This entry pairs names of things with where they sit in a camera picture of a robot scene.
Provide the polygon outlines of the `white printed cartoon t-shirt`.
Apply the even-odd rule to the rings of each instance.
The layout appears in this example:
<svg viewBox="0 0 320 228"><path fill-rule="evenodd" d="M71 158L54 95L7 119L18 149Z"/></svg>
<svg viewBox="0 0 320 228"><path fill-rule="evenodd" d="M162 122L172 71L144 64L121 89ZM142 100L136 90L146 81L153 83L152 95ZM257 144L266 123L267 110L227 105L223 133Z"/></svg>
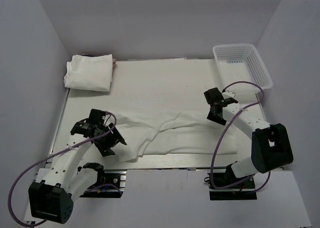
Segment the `white printed cartoon t-shirt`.
<svg viewBox="0 0 320 228"><path fill-rule="evenodd" d="M117 144L120 162L145 155L213 154L224 126L198 112L118 112L116 128L126 144Z"/></svg>

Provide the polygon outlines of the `white t-shirt stack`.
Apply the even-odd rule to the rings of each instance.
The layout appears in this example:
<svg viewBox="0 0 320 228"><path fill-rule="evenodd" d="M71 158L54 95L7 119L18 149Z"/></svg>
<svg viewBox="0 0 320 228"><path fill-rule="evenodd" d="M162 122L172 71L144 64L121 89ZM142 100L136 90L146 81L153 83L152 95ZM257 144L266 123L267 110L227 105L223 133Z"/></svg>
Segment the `white t-shirt stack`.
<svg viewBox="0 0 320 228"><path fill-rule="evenodd" d="M66 63L64 86L70 89L109 92L116 60L103 56L74 55Z"/></svg>

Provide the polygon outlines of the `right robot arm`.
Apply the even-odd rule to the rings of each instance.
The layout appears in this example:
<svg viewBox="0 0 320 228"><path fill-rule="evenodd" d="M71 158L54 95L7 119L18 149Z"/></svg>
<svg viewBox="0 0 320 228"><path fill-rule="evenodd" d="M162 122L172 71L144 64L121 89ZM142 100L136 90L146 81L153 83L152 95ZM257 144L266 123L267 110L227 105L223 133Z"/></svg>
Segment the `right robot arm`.
<svg viewBox="0 0 320 228"><path fill-rule="evenodd" d="M236 188L257 173L267 173L294 161L287 129L281 123L271 124L260 120L241 107L230 92L220 92L212 88L204 92L210 106L207 119L224 125L225 129L217 144L222 143L231 125L235 125L251 140L250 156L229 164L222 178L222 185L217 186L214 171L210 170L209 181L214 189Z"/></svg>

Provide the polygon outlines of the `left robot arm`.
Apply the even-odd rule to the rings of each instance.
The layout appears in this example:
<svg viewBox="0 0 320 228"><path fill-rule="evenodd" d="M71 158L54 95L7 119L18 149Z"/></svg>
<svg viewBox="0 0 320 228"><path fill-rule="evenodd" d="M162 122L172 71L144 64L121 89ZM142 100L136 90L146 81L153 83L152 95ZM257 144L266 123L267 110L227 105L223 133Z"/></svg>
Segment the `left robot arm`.
<svg viewBox="0 0 320 228"><path fill-rule="evenodd" d="M95 146L103 157L115 155L112 148L126 144L116 128L117 118L108 111L92 109L87 118L76 122L70 130L65 150L56 154L57 161L39 182L28 189L33 218L65 224L76 200L85 193L113 188L104 166L96 162L80 165L85 153Z"/></svg>

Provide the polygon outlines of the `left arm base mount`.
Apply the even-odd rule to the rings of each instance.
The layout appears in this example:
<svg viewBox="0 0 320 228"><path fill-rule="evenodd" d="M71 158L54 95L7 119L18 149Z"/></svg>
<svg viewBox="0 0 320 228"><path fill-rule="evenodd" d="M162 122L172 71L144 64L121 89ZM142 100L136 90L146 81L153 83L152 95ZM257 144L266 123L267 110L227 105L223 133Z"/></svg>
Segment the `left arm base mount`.
<svg viewBox="0 0 320 228"><path fill-rule="evenodd" d="M102 184L89 187L81 198L121 198L126 185L127 171L104 171Z"/></svg>

